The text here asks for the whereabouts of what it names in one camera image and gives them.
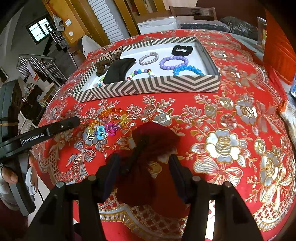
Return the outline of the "left hand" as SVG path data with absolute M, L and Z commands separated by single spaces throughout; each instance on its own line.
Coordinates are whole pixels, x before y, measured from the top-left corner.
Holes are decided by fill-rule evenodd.
M 38 188 L 38 178 L 37 172 L 34 167 L 34 157 L 32 153 L 29 155 L 29 165 L 30 168 L 26 173 L 25 184 L 29 189 L 30 195 L 34 196 L 37 193 Z M 18 177 L 10 169 L 4 167 L 1 164 L 1 200 L 11 210 L 18 210 L 19 206 L 16 203 L 15 198 L 13 197 L 9 184 L 17 184 Z

